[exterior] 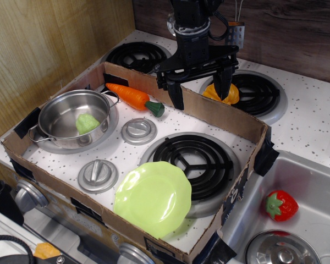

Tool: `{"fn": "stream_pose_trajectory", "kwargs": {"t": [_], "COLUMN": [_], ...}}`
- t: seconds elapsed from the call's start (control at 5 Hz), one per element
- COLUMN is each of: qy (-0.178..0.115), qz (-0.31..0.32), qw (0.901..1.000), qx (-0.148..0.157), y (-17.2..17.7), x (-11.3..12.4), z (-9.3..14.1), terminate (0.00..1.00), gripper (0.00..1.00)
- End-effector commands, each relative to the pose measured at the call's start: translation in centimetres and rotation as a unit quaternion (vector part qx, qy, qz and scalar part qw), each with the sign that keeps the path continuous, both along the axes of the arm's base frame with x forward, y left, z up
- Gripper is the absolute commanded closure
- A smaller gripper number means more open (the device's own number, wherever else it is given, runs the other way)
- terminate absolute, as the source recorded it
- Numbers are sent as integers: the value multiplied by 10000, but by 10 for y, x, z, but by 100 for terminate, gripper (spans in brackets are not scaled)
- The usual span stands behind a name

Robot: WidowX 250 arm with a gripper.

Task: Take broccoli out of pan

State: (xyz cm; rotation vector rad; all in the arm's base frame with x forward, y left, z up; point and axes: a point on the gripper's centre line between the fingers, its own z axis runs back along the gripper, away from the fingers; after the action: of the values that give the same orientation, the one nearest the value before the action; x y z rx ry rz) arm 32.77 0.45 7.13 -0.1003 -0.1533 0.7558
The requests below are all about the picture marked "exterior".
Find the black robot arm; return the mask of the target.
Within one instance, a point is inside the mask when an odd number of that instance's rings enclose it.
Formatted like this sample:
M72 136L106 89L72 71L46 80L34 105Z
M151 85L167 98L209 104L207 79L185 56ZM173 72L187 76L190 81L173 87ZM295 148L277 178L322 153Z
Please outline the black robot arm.
M168 92L176 109L183 110L182 83L213 77L221 100L229 95L232 76L238 67L237 45L213 46L229 35L229 23L218 11L222 1L172 1L177 50L153 71L157 85Z

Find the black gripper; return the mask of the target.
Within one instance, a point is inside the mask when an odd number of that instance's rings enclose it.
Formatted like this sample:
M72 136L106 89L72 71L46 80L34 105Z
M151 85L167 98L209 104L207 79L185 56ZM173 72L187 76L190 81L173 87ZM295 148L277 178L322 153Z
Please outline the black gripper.
M213 77L214 88L220 100L227 98L232 76L238 65L239 48L210 45L208 26L176 26L175 33L175 54L154 67L157 85L168 91L174 108L184 110L180 84L207 76Z

